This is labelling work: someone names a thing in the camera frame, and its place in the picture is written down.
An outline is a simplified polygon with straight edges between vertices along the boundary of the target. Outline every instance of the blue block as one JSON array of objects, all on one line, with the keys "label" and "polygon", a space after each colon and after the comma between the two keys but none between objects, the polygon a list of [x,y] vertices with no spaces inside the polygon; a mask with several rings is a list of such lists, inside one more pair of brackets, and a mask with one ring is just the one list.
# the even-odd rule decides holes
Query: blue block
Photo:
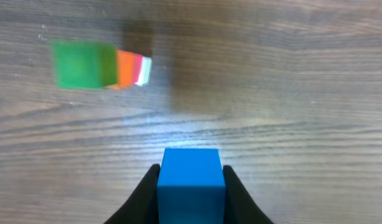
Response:
[{"label": "blue block", "polygon": [[225,183],[217,149],[166,149],[157,184],[160,224],[223,224]]}]

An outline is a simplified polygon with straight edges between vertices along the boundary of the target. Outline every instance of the wooden surface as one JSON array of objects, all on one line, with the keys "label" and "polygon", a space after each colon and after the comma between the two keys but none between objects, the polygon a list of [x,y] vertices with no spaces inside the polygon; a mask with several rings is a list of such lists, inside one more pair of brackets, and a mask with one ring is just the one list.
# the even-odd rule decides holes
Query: wooden surface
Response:
[{"label": "wooden surface", "polygon": [[[152,55],[55,88],[48,41]],[[275,223],[382,223],[382,0],[0,0],[0,223],[102,223],[165,147],[216,147]]]}]

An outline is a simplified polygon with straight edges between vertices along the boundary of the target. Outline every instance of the black robotic claw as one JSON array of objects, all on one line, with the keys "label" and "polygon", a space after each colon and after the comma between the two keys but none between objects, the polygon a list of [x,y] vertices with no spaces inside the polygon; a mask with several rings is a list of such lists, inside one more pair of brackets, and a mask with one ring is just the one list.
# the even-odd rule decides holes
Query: black robotic claw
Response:
[{"label": "black robotic claw", "polygon": [[[105,224],[159,224],[156,185],[159,164],[142,178],[129,199]],[[224,224],[273,224],[253,202],[231,166],[224,166],[226,184]]]}]

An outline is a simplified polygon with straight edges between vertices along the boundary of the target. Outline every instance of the orange block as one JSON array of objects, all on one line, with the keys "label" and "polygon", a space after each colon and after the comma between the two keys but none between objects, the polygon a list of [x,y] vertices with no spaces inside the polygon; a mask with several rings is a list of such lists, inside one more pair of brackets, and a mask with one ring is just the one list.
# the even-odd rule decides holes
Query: orange block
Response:
[{"label": "orange block", "polygon": [[134,84],[132,79],[134,54],[123,50],[116,50],[116,61],[118,66],[118,84],[110,88],[120,90]]}]

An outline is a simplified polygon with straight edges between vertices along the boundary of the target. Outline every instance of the green cube side face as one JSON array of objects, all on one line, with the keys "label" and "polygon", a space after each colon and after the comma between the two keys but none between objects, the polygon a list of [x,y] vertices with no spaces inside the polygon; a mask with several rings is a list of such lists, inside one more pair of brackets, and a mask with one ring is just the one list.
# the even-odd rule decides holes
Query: green cube side face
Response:
[{"label": "green cube side face", "polygon": [[103,88],[117,83],[116,49],[92,41],[52,42],[57,85],[61,88]]}]

